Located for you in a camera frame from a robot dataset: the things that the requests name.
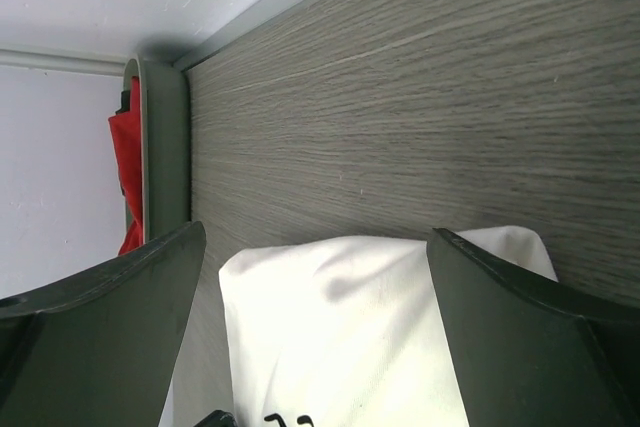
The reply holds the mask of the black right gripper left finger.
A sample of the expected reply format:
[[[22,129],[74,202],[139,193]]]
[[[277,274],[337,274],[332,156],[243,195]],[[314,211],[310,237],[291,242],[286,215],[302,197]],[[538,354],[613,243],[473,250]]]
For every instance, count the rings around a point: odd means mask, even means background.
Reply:
[[[203,225],[188,222],[2,299],[2,425],[158,425],[205,247]]]

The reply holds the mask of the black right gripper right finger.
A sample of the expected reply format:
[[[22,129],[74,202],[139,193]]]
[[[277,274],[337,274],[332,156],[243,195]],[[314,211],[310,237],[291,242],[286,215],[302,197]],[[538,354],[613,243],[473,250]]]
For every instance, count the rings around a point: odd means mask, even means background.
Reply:
[[[472,426],[636,426],[639,310],[443,228],[427,257]]]

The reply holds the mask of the white flower print t-shirt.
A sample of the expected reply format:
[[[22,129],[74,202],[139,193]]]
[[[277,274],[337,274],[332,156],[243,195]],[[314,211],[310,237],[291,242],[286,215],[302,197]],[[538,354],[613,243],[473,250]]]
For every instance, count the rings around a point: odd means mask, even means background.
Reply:
[[[205,256],[173,422],[464,426],[423,240],[350,236]]]

